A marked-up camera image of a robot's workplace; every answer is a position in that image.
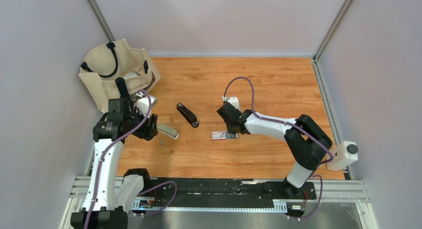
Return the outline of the black large stapler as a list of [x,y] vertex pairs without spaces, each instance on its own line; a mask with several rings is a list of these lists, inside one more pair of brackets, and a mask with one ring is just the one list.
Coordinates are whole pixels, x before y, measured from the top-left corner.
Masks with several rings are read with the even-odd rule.
[[197,128],[199,126],[199,122],[196,115],[187,107],[185,107],[182,103],[177,103],[176,108],[193,128]]

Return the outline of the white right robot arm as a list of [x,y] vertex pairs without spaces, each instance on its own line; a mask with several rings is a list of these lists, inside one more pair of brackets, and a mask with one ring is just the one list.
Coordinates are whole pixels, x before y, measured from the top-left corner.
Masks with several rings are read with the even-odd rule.
[[253,110],[241,112],[230,102],[225,102],[217,111],[229,133],[259,134],[280,139],[287,143],[295,163],[285,178],[284,192],[295,199],[304,191],[303,184],[317,168],[332,154],[332,141],[320,126],[306,114],[299,118],[279,118],[257,113]]

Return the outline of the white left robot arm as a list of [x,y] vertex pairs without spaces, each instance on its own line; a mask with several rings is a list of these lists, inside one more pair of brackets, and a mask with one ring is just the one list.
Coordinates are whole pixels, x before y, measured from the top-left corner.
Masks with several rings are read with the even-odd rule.
[[71,214],[74,229],[125,229],[128,212],[136,195],[147,196],[152,190],[149,173],[144,168],[129,169],[122,186],[115,181],[125,138],[134,135],[151,140],[158,134],[157,119],[152,108],[154,96],[141,96],[133,106],[129,98],[111,99],[93,128],[94,162],[88,193],[79,212]]

